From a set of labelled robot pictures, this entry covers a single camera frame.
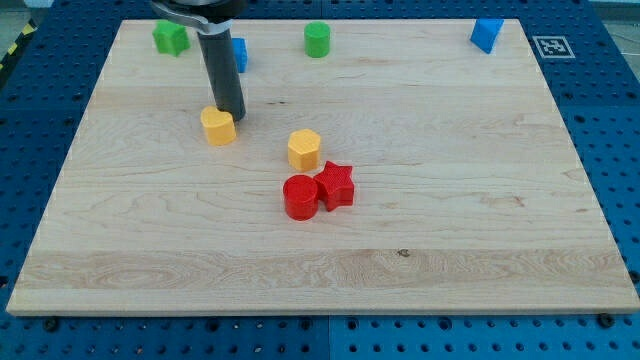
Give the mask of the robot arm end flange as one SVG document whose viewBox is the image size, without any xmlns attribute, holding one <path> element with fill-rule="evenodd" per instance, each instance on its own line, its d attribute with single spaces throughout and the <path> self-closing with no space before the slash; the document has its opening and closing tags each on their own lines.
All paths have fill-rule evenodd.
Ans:
<svg viewBox="0 0 640 360">
<path fill-rule="evenodd" d="M 151 0 L 149 4 L 160 18 L 203 35 L 229 30 L 233 20 L 247 7 L 246 0 Z"/>
</svg>

